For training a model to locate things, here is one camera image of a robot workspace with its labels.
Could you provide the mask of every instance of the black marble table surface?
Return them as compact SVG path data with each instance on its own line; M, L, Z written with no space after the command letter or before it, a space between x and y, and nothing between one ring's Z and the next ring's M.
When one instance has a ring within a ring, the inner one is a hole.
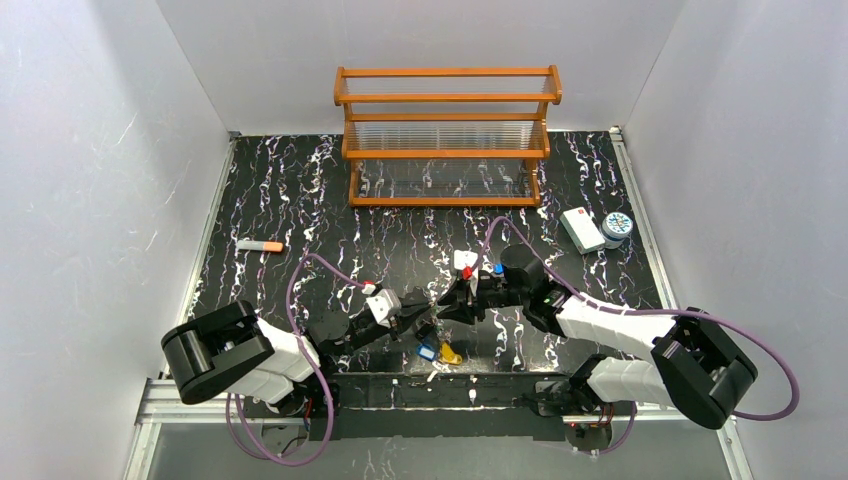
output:
M659 307L650 266L638 234L615 250L577 252L559 215L584 206L596 223L609 212L632 217L606 132L551 133L551 157L539 172L542 206L493 208L360 208L348 206L350 166L341 158L340 135L241 137L223 192L191 316L236 299L252 303L271 324L291 330L285 291L300 258L318 253L359 281L382 282L398 295L423 287L432 300L452 278L454 249L479 248L489 222L506 215L566 279L590 295L634 308ZM238 239L285 244L282 254L237 251ZM491 266L517 237L499 228ZM311 264L297 279L297 321L356 313L364 295ZM438 321L439 335L463 356L457 367L431 364L415 353L411 332L388 336L336 359L340 372L573 372L595 343L537 331L518 308L492 311L474 327Z

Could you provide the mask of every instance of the gray floor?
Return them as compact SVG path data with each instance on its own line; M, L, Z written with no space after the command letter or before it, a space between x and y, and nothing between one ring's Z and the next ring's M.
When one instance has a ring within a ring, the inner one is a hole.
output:
M622 428L625 422L616 423ZM305 452L317 447L311 443ZM715 432L687 421L639 421L625 447L597 459L566 451L565 445L515 437L340 440L318 461L287 468L242 453L224 424L169 424L162 427L149 478L730 478Z

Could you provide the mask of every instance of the blue object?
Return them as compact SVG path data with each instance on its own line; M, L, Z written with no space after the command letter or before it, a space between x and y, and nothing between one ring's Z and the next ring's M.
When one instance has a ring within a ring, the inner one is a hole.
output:
M427 360L428 362L436 360L436 351L428 347L427 345L418 345L418 348L415 349L415 351L418 352L419 357L423 358L424 360Z

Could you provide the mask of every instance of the white box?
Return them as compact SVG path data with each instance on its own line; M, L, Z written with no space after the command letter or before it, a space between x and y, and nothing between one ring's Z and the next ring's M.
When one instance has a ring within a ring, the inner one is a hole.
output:
M604 246L604 237L583 207L571 209L559 217L580 253L594 252Z

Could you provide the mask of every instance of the aluminum frame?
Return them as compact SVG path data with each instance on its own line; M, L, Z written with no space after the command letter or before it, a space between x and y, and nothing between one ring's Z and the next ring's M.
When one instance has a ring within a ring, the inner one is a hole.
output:
M610 138L613 143L613 149L615 150L616 161L621 171L625 187L627 188L630 204L636 217L635 220L637 225L639 225L637 230L648 256L648 262L654 276L654 283L656 284L660 294L660 302L664 308L675 308L677 307L677 301L671 289L671 284L669 282L662 257L660 256L659 249L657 248L656 238L654 237L647 212L645 211L642 196L639 192L639 187L637 186L636 178L633 173L633 166L631 164L630 157L627 155L624 139L621 136L621 130L618 127L613 127L610 130ZM190 307L194 296L195 286L200 274L200 266L202 265L202 261L208 247L209 234L211 232L211 228L214 226L215 218L218 209L220 208L220 202L223 196L224 187L226 186L227 176L231 168L234 151L235 142L232 142L228 161L221 172L221 179L218 183L218 191L215 192L213 205L211 206L209 218L207 219L206 226L204 228L203 242L198 250L197 260L195 261L191 281L188 285L184 298L179 323L184 323L188 316L188 308ZM167 371L168 367L165 365L163 372L167 373ZM133 438L129 463L127 464L124 474L124 480L147 479L152 465L153 456L156 452L156 445L159 440L162 424L224 423L226 420L225 405L226 395L223 394L199 405L184 405L180 401L179 393L173 382L166 380L148 381L144 396L142 397L141 404L139 406L138 418L136 420L136 431ZM230 416L237 421L234 409L230 413ZM622 422L626 421L628 418L629 416L627 415L618 415L613 418L613 421ZM685 419L685 416L673 408L665 408L650 404L640 405L639 413L636 416L637 421L681 421ZM585 421L585 417L583 416L563 417L563 422L566 423L582 421ZM264 425L300 424L299 419L290 418L248 419L248 422ZM742 449L742 443L739 440L739 434L736 430L736 417L731 417L730 421L728 421L721 430L717 431L717 436L731 478L733 480L753 479L751 469L748 465L748 460Z

